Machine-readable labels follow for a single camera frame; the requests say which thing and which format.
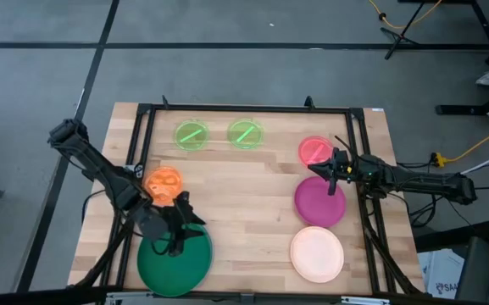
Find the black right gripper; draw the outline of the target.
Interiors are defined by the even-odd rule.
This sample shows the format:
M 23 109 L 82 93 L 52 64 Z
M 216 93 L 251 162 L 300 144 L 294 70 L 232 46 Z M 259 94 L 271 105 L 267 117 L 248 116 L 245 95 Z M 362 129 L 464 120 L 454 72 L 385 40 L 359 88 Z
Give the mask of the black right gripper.
M 354 166 L 354 153 L 352 150 L 340 150 L 333 148 L 331 158 L 316 164 L 309 164 L 308 168 L 324 180 L 328 180 L 328 195 L 334 196 L 336 193 L 336 183 L 344 180 L 347 183 L 353 182 L 352 167 Z

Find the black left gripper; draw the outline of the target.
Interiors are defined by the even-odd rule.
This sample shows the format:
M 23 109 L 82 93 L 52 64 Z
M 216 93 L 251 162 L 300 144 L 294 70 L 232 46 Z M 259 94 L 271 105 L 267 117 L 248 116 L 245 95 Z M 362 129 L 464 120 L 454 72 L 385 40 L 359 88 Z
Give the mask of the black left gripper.
M 173 200 L 172 206 L 164 207 L 164 218 L 169 225 L 168 252 L 171 257 L 183 253 L 186 230 L 205 231 L 206 223 L 194 213 L 189 199 L 190 193 L 183 191 Z

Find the small red translucent plate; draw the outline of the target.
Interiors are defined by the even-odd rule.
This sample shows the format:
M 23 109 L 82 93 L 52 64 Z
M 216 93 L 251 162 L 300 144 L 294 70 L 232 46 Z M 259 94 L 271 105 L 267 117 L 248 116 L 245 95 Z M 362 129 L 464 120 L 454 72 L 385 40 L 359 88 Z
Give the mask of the small red translucent plate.
M 309 136 L 303 139 L 298 146 L 298 157 L 302 164 L 322 163 L 332 156 L 334 146 L 322 136 Z

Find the magenta plastic plate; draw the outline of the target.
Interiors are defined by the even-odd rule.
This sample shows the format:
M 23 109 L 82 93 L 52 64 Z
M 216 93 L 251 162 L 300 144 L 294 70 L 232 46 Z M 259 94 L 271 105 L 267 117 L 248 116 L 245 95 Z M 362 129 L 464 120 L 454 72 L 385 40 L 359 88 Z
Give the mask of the magenta plastic plate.
M 343 189 L 336 185 L 333 196 L 328 190 L 329 183 L 320 177 L 308 177 L 297 186 L 294 207 L 305 223 L 329 228 L 343 218 L 347 204 Z

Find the small orange translucent plate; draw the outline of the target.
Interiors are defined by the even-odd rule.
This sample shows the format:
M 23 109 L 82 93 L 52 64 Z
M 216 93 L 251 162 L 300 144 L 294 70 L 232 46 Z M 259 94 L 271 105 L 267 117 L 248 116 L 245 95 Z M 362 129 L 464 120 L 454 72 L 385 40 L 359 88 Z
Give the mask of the small orange translucent plate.
M 181 173 L 169 166 L 162 166 L 152 171 L 144 180 L 143 187 L 157 206 L 173 206 L 173 201 L 182 192 Z

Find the large dark green plate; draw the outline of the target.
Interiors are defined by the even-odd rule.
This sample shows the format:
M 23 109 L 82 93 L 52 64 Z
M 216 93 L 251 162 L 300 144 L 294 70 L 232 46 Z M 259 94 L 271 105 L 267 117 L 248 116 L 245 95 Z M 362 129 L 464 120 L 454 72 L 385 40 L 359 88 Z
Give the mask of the large dark green plate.
M 213 261 L 213 245 L 205 229 L 202 236 L 185 241 L 181 255 L 171 257 L 168 252 L 162 254 L 168 239 L 168 234 L 155 242 L 143 239 L 136 265 L 142 282 L 150 291 L 162 297 L 179 297 L 205 279 Z

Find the small green translucent plate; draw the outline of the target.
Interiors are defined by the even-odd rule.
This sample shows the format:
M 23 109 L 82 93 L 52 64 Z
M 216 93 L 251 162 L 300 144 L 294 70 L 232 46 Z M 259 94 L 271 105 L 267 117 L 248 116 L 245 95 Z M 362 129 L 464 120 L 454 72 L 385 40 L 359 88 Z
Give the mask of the small green translucent plate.
M 176 146 L 184 151 L 201 150 L 209 139 L 208 127 L 198 120 L 180 123 L 174 132 Z
M 233 122 L 227 131 L 227 140 L 236 148 L 253 149 L 264 139 L 263 127 L 251 119 Z

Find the pale pink plastic plate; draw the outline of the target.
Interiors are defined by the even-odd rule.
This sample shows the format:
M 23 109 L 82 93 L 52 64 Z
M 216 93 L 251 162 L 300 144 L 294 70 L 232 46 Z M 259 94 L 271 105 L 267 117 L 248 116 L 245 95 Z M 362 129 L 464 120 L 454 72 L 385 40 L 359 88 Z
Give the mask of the pale pink plastic plate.
M 344 264 L 344 251 L 339 239 L 319 226 L 301 229 L 292 239 L 290 259 L 294 269 L 313 283 L 334 280 Z

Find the black floor base bar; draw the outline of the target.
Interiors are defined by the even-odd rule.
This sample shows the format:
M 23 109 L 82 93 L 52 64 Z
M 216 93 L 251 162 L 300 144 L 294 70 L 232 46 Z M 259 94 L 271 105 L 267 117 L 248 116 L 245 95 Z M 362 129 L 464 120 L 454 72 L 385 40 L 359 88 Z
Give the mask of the black floor base bar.
M 472 115 L 482 116 L 489 113 L 489 101 L 482 105 L 436 105 L 438 115 Z

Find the black tripod stand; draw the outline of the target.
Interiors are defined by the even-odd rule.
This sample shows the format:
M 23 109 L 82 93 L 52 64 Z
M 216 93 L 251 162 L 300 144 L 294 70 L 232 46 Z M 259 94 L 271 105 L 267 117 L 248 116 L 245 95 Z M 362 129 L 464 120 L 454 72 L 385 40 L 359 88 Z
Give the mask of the black tripod stand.
M 405 35 L 406 35 L 406 32 L 408 31 L 408 29 L 417 20 L 418 15 L 419 15 L 420 11 L 422 10 L 422 8 L 424 7 L 424 5 L 425 5 L 424 3 L 421 3 L 419 5 L 419 7 L 415 10 L 414 14 L 412 15 L 412 17 L 408 21 L 408 23 L 405 26 L 403 26 L 402 28 L 395 28 L 394 26 L 390 26 L 388 24 L 388 22 L 386 21 L 386 15 L 381 13 L 382 20 L 384 21 L 386 27 L 382 26 L 380 28 L 380 30 L 383 34 L 386 34 L 392 38 L 392 45 L 390 46 L 390 48 L 388 49 L 388 51 L 384 57 L 385 60 L 389 60 L 391 58 L 391 56 L 395 53 L 397 48 L 400 45 L 402 45 L 403 43 L 407 43 L 411 46 L 418 45 L 418 42 L 415 42 L 415 41 L 407 38 Z

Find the white printed paper box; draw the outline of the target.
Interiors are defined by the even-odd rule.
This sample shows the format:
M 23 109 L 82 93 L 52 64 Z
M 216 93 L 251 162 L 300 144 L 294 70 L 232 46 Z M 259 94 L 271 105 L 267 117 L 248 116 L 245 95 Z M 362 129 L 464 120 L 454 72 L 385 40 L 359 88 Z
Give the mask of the white printed paper box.
M 454 299 L 464 259 L 451 249 L 418 254 L 426 292 L 434 297 Z

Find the black horizontal rig bar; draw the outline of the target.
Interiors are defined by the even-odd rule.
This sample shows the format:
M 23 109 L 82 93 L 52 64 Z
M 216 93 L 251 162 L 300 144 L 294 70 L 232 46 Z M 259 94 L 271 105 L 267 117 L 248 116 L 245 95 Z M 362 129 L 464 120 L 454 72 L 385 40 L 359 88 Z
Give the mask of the black horizontal rig bar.
M 110 292 L 122 291 L 117 286 L 72 286 L 64 289 L 47 291 L 26 291 L 0 294 L 2 305 L 81 305 L 96 302 L 105 302 Z M 149 299 L 159 298 L 154 293 Z M 240 304 L 254 304 L 259 302 L 323 302 L 340 304 L 344 295 L 309 295 L 309 294 L 282 294 L 282 293 L 254 293 L 254 292 L 189 292 L 181 296 L 185 300 L 209 300 L 213 302 L 238 302 Z M 371 296 L 388 299 L 391 305 L 489 305 L 486 302 L 468 302 L 443 298 L 428 297 L 426 295 L 404 295 L 380 292 Z

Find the black metal table frame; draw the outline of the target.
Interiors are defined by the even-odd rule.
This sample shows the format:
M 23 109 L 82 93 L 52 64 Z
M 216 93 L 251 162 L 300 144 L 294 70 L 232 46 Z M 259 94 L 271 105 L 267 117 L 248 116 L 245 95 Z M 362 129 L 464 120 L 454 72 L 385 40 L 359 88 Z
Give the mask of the black metal table frame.
M 227 140 L 229 126 L 251 119 L 264 129 L 253 149 Z M 174 142 L 177 126 L 203 122 L 206 145 L 184 151 Z M 404 274 L 424 285 L 407 209 L 399 197 L 361 203 L 355 185 L 343 184 L 347 209 L 333 232 L 342 242 L 342 272 L 315 284 L 292 267 L 290 244 L 304 227 L 293 207 L 297 185 L 309 177 L 297 155 L 308 136 L 344 141 L 361 153 L 395 160 L 385 112 L 370 108 L 307 108 L 198 104 L 116 103 L 105 135 L 91 133 L 94 145 L 117 165 L 144 159 L 147 170 L 178 169 L 195 212 L 206 222 L 214 257 L 203 282 L 192 292 L 254 292 L 370 296 L 387 290 L 387 274 L 364 238 L 361 221 L 381 223 L 381 238 Z

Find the silver metal bracket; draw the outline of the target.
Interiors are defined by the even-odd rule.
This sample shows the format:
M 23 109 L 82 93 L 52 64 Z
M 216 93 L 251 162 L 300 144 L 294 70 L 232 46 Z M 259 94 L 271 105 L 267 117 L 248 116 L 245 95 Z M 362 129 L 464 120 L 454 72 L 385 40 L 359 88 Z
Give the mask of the silver metal bracket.
M 345 305 L 391 305 L 388 299 L 374 297 L 350 297 L 342 296 L 340 304 Z
M 132 299 L 149 299 L 154 294 L 147 291 L 117 291 L 110 292 L 106 295 L 104 305 L 122 305 L 123 301 L 130 301 Z

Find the black desk frame leg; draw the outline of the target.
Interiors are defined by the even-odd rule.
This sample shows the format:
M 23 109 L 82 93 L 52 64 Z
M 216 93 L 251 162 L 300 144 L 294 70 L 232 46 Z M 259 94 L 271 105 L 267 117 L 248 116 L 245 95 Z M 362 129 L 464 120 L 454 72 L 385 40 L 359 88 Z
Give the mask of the black desk frame leg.
M 489 21 L 487 20 L 483 10 L 479 6 L 476 0 L 398 0 L 400 3 L 437 3 L 442 1 L 443 4 L 453 5 L 469 5 L 472 7 L 477 19 L 481 24 L 482 30 L 485 32 L 486 38 L 489 42 Z

